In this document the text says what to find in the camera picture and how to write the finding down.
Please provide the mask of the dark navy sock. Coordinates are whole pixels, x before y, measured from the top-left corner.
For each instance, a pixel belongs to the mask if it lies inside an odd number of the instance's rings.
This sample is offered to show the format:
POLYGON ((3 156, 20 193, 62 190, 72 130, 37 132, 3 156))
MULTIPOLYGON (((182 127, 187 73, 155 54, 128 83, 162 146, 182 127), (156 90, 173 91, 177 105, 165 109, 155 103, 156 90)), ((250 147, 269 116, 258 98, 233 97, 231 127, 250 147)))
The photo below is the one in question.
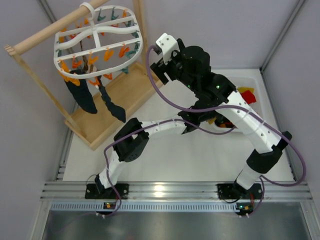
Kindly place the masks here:
POLYGON ((89 91, 87 80, 78 79, 78 81, 79 85, 71 81, 65 81, 64 83, 82 110, 89 114, 97 114, 98 110, 94 103, 93 96, 89 91))
POLYGON ((118 119, 119 121, 125 123, 126 122, 126 111, 123 107, 118 106, 116 104, 114 104, 112 102, 111 97, 108 95, 106 88, 103 86, 102 81, 98 78, 97 79, 99 82, 99 92, 101 94, 101 98, 105 104, 105 106, 107 107, 107 109, 109 110, 109 112, 111 113, 111 115, 113 117, 115 117, 116 119, 118 119))

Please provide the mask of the thin mustard yellow sock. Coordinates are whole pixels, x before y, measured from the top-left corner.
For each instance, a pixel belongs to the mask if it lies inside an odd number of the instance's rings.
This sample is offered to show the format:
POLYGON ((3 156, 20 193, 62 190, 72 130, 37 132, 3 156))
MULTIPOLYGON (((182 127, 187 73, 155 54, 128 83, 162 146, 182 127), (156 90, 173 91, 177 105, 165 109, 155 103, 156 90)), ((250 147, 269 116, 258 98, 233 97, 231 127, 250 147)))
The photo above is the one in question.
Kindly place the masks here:
POLYGON ((249 91, 249 92, 251 92, 251 93, 253 94, 255 89, 252 88, 252 87, 240 86, 240 87, 237 88, 237 90, 238 90, 241 94, 244 93, 244 92, 246 92, 246 91, 249 91))

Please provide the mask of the red sock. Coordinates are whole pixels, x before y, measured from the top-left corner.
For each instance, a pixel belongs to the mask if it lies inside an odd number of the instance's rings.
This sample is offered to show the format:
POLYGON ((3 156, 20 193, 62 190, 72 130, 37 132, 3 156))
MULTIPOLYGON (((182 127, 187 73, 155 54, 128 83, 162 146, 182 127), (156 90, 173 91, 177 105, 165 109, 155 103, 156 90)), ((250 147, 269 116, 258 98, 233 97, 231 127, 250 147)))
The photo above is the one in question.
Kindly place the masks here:
POLYGON ((241 96, 248 105, 257 102, 255 95, 250 90, 246 90, 246 91, 242 92, 241 96))

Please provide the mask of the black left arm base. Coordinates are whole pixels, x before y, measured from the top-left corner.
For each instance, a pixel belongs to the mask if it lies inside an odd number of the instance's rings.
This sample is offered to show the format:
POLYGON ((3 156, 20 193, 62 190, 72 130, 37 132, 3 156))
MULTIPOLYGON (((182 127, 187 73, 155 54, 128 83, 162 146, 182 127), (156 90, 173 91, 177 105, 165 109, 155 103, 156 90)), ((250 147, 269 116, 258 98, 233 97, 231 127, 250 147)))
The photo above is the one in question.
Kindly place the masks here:
MULTIPOLYGON (((117 183, 115 185, 115 188, 118 191, 121 199, 128 199, 129 184, 117 183)), ((90 183, 86 186, 84 198, 89 200, 115 200, 119 197, 112 187, 108 189, 103 189, 102 192, 99 192, 96 184, 90 183)))

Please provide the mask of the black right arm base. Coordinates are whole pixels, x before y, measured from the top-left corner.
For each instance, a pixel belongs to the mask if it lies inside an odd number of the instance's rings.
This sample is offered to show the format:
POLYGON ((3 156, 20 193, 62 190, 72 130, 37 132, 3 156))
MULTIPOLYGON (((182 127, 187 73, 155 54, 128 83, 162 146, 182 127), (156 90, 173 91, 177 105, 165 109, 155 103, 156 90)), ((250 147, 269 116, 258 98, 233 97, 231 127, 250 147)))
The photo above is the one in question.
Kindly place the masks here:
POLYGON ((217 184, 220 200, 258 200, 262 197, 263 189, 260 183, 254 183, 250 189, 244 189, 237 183, 217 184))

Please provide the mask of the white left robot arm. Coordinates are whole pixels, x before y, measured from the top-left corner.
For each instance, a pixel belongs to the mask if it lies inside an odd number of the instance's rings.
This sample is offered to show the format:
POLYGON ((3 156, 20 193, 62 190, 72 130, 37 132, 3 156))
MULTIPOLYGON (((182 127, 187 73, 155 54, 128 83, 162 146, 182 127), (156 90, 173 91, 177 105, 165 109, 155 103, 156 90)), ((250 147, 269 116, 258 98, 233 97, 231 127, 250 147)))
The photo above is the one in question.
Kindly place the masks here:
POLYGON ((94 180, 98 193, 103 195, 117 184, 125 164, 139 158, 149 140, 191 133, 202 122, 216 117, 217 112, 213 110, 181 111, 171 118, 158 121, 139 121, 136 117, 130 119, 114 136, 114 142, 109 146, 111 155, 106 157, 106 167, 94 180))

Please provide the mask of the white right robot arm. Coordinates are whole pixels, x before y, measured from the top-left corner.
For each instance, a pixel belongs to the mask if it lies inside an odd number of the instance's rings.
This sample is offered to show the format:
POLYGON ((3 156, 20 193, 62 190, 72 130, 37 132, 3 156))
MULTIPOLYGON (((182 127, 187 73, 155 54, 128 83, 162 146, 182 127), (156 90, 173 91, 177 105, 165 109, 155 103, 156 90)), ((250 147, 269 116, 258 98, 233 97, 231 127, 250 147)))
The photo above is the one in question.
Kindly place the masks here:
POLYGON ((233 184, 235 191, 247 193, 256 180, 280 160, 292 135, 273 129, 249 106, 226 76, 212 72, 210 55, 202 47, 185 46, 180 38, 169 36, 148 51, 162 54, 158 62, 146 64, 149 77, 154 73, 164 85, 177 80, 197 98, 193 106, 185 108, 168 100, 155 87, 163 100, 179 110, 173 124, 181 134, 194 131, 204 121, 224 117, 252 143, 254 149, 233 184))

